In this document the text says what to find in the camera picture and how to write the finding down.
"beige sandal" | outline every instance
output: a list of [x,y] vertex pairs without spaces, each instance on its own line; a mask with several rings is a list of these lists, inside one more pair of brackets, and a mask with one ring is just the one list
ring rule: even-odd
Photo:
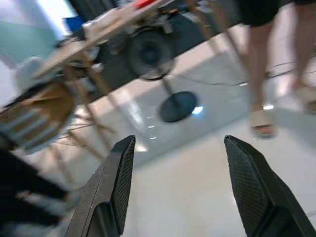
[[304,104],[305,109],[311,113],[316,114],[316,110],[310,110],[307,105],[316,103],[316,86],[307,86],[296,90],[297,97]]
[[255,130],[262,126],[273,126],[273,119],[271,115],[265,110],[258,110],[250,112],[250,126],[252,132],[259,138],[270,138],[274,135],[274,132],[271,133],[260,133]]

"table top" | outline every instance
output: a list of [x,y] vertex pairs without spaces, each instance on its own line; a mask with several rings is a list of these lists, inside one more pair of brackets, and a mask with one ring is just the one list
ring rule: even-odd
[[103,30],[96,33],[94,37],[83,41],[73,41],[64,47],[55,50],[45,61],[43,66],[35,73],[34,78],[39,79],[45,74],[52,72],[63,63],[71,61],[80,53],[119,33],[125,27],[132,25],[135,21],[142,19],[168,2],[170,2],[170,0],[156,0],[140,9],[134,7],[134,3],[132,2],[125,7],[118,9],[119,18],[108,27],[105,27]]

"bare leg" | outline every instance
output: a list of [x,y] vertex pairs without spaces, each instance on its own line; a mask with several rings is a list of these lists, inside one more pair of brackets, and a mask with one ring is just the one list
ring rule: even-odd
[[[313,53],[316,35],[316,3],[297,5],[295,7],[297,22],[295,27],[294,48],[296,56],[296,81],[294,88],[308,86],[304,82],[303,73]],[[310,110],[316,110],[316,101],[308,105]]]
[[[264,95],[262,85],[268,62],[268,41],[272,26],[273,22],[269,22],[263,26],[250,27],[249,29],[246,64],[249,72],[249,86],[253,98],[251,111],[263,109]],[[272,132],[270,126],[260,126],[254,129],[260,134]]]
[[[240,60],[241,60],[241,62],[242,62],[242,64],[245,66],[245,69],[246,70],[248,70],[248,58],[247,58],[247,54],[246,54],[246,52],[239,52],[239,55],[240,55]],[[266,69],[265,70],[265,78],[264,79],[268,79],[269,78],[269,76],[270,76],[270,71],[269,71],[269,69]]]

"black cloth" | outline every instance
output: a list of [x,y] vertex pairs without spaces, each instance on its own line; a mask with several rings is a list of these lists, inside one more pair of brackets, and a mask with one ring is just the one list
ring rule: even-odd
[[111,8],[117,7],[116,0],[68,0],[75,11],[85,21],[90,21]]
[[[316,2],[316,0],[294,0],[295,4],[303,5]],[[241,20],[251,27],[265,25],[276,16],[281,1],[278,0],[237,0]]]
[[0,224],[5,222],[30,222],[57,225],[58,216],[29,204],[15,196],[28,190],[52,198],[62,199],[67,192],[37,175],[29,166],[7,150],[0,150]]

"fan base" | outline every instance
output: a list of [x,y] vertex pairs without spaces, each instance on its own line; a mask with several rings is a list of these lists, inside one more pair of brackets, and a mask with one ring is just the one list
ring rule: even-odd
[[188,117],[197,106],[197,97],[188,91],[172,94],[161,105],[159,115],[165,122],[177,122]]

